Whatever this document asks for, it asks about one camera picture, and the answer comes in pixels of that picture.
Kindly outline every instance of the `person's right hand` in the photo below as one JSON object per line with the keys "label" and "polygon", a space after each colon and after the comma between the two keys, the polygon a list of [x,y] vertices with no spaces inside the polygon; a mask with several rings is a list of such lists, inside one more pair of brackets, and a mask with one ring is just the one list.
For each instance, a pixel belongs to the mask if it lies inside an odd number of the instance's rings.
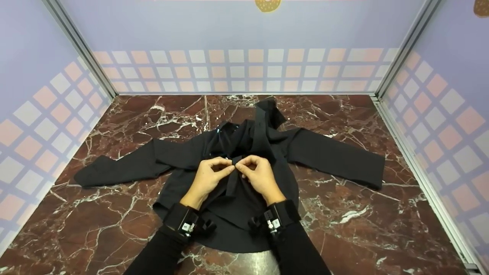
{"label": "person's right hand", "polygon": [[267,206],[286,199],[275,181],[267,159],[250,155],[240,160],[236,164],[236,169],[243,174],[243,178],[248,178],[251,186],[263,196]]}

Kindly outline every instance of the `red marble tabletop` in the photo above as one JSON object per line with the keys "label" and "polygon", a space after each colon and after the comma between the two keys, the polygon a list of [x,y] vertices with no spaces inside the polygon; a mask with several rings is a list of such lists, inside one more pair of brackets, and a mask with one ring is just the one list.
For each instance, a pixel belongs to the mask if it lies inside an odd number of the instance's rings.
{"label": "red marble tabletop", "polygon": [[[82,189],[71,179],[99,155],[120,158],[151,138],[183,142],[223,120],[254,117],[265,96],[120,96],[0,258],[0,274],[122,274],[160,225],[151,209],[168,178]],[[336,275],[465,274],[462,262],[370,98],[277,96],[289,119],[384,155],[384,186],[292,166],[302,225]],[[270,252],[233,254],[194,244],[180,275],[279,274]]]}

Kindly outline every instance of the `lavender wall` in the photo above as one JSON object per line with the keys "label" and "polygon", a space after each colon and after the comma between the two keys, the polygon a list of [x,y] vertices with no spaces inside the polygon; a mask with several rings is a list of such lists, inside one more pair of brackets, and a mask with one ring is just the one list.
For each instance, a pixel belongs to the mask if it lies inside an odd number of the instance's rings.
{"label": "lavender wall", "polygon": [[61,0],[120,93],[373,92],[424,0]]}
{"label": "lavender wall", "polygon": [[41,1],[0,9],[0,255],[110,104]]}
{"label": "lavender wall", "polygon": [[385,100],[448,212],[489,270],[489,18],[436,12]]}

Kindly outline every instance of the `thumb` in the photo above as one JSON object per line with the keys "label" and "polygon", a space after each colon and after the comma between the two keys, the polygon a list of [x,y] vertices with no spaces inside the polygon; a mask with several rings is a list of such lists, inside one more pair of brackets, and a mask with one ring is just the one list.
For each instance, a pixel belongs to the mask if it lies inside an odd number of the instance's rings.
{"label": "thumb", "polygon": [[230,166],[224,168],[223,170],[216,172],[215,174],[218,177],[218,179],[221,180],[224,177],[226,177],[229,174],[231,174],[232,171],[234,171],[234,166],[233,165],[230,165]]}

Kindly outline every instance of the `hand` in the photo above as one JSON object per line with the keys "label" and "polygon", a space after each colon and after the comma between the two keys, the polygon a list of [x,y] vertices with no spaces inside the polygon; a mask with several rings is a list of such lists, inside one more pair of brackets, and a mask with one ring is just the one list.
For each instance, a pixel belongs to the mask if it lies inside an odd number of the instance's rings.
{"label": "hand", "polygon": [[243,178],[248,178],[251,186],[263,196],[267,206],[286,199],[275,181],[267,159],[251,155],[240,160],[236,164],[236,169],[242,173]]}
{"label": "hand", "polygon": [[194,182],[180,203],[199,210],[202,202],[216,188],[219,181],[234,170],[232,164],[231,160],[221,157],[201,161]]}

